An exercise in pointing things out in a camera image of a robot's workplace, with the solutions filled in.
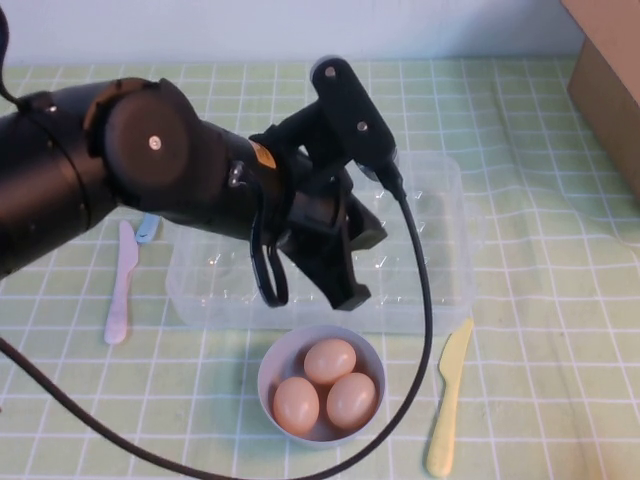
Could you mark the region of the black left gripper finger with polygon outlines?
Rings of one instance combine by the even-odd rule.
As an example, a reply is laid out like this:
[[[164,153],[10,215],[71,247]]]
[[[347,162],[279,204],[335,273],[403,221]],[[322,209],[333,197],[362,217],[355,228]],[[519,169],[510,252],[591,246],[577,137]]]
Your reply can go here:
[[[370,250],[387,237],[381,221],[357,197],[347,197],[347,226],[352,250]]]
[[[293,232],[287,242],[287,256],[334,310],[355,310],[371,297],[369,288],[356,280],[346,232]]]

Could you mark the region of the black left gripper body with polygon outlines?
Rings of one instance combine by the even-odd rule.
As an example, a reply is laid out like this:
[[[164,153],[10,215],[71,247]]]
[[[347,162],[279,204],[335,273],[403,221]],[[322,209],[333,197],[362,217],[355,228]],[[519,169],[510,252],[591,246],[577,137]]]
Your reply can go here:
[[[351,257],[353,182],[344,149],[324,126],[272,125],[250,140],[273,157],[284,183],[279,248],[292,261]]]

